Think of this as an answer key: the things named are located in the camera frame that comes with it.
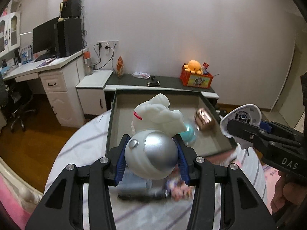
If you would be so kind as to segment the person right hand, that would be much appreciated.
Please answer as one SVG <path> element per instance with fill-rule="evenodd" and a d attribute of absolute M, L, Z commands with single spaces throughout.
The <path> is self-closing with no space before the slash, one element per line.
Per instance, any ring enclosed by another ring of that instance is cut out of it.
<path fill-rule="evenodd" d="M 273 213 L 283 208 L 287 201 L 299 206 L 306 197 L 306 187 L 287 181 L 286 174 L 281 171 L 278 172 L 278 175 L 280 178 L 275 184 L 275 194 L 271 201 Z"/>

